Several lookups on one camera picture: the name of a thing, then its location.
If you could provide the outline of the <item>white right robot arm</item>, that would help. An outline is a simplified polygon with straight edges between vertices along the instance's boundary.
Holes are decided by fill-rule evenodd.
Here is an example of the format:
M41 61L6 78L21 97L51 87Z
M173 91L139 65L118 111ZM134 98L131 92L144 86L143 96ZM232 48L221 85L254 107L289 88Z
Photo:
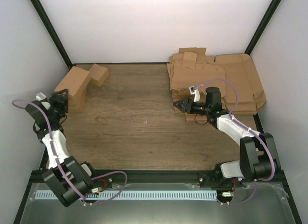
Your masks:
M191 86L189 90L194 98L175 101L173 106L182 113L205 116L207 123L227 134L240 147L239 160L216 166L215 184L224 187L234 178L270 181L281 169L273 136L247 127L224 109L219 88L206 88L203 102L197 88Z

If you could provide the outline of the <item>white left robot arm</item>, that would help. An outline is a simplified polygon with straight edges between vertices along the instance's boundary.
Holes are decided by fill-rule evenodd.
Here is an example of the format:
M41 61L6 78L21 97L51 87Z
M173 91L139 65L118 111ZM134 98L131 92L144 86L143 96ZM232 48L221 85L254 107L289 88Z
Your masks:
M68 89L54 92L50 98L38 93L36 99L25 107L34 119L33 131L45 145L49 157L48 170L43 180L66 207L78 199L85 199L98 183L98 174L92 166L69 155L61 119L68 113Z

